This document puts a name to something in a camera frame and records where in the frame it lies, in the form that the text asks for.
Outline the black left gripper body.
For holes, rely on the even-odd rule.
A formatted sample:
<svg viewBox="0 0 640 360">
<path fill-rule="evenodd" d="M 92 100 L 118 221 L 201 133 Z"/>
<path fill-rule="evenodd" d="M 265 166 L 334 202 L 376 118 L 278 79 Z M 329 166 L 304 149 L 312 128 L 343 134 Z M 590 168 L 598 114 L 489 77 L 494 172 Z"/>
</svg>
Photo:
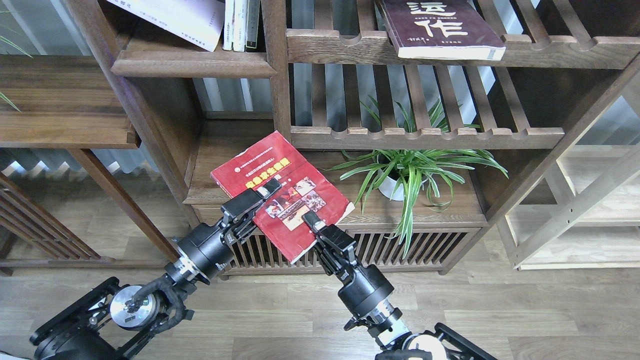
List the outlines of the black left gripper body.
<svg viewBox="0 0 640 360">
<path fill-rule="evenodd" d="M 254 216 L 265 202 L 260 192 L 247 189 L 222 205 L 222 218 L 215 225 L 201 223 L 178 241 L 176 285 L 193 280 L 210 284 L 233 259 L 233 244 L 244 242 L 254 232 Z"/>
</svg>

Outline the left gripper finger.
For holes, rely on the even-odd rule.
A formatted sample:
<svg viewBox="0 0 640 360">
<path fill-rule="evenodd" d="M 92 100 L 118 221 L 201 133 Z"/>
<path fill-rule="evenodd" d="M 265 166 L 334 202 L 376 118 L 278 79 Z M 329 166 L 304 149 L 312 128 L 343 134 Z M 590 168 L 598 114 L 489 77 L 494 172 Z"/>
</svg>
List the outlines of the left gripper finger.
<svg viewBox="0 0 640 360">
<path fill-rule="evenodd" d="M 276 194 L 279 189 L 281 189 L 282 184 L 275 177 L 270 178 L 267 182 L 265 182 L 262 186 L 262 197 L 263 198 L 271 198 Z"/>
</svg>

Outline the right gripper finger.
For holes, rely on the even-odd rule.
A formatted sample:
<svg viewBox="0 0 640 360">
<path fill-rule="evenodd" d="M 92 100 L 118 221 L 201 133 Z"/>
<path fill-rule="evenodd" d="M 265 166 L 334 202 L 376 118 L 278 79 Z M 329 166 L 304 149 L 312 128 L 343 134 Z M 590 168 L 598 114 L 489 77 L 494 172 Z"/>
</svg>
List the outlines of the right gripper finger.
<svg viewBox="0 0 640 360">
<path fill-rule="evenodd" d="M 309 210 L 302 215 L 302 221 L 306 223 L 313 234 L 319 234 L 326 227 L 326 223 L 313 210 Z"/>
</svg>

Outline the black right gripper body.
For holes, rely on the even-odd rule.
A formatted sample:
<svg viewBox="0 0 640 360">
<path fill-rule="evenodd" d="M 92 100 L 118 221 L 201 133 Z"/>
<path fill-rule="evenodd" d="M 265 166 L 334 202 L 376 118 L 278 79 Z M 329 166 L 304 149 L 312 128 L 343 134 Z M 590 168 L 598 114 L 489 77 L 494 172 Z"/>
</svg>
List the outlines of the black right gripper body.
<svg viewBox="0 0 640 360">
<path fill-rule="evenodd" d="M 394 287 L 375 266 L 363 266 L 355 255 L 357 241 L 334 224 L 315 224 L 314 251 L 329 276 L 342 282 L 338 297 L 357 321 L 372 321 L 374 311 Z"/>
</svg>

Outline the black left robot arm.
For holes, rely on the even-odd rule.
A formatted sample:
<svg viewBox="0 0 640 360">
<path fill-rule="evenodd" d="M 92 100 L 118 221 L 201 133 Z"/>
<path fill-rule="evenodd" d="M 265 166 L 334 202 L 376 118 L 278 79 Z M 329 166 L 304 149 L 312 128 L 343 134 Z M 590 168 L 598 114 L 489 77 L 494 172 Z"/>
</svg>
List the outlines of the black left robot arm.
<svg viewBox="0 0 640 360">
<path fill-rule="evenodd" d="M 233 244 L 242 244 L 256 229 L 254 217 L 281 189 L 272 178 L 222 205 L 222 218 L 202 223 L 181 239 L 180 257 L 159 278 L 144 285 L 103 281 L 35 330 L 30 342 L 37 360 L 131 360 L 157 334 L 190 321 L 194 311 L 185 300 L 197 281 L 209 285 L 233 259 Z"/>
</svg>

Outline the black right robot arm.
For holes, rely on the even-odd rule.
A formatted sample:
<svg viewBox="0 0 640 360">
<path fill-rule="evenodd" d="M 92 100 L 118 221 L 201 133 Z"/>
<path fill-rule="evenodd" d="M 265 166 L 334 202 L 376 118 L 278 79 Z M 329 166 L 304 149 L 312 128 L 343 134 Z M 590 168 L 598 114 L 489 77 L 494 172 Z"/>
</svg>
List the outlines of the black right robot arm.
<svg viewBox="0 0 640 360">
<path fill-rule="evenodd" d="M 491 360 L 493 356 L 443 323 L 434 331 L 414 333 L 391 305 L 393 285 L 375 265 L 364 266 L 355 253 L 357 240 L 327 225 L 310 210 L 302 216 L 315 235 L 314 251 L 327 275 L 338 278 L 338 297 L 350 311 L 344 330 L 366 327 L 381 352 L 377 360 Z"/>
</svg>

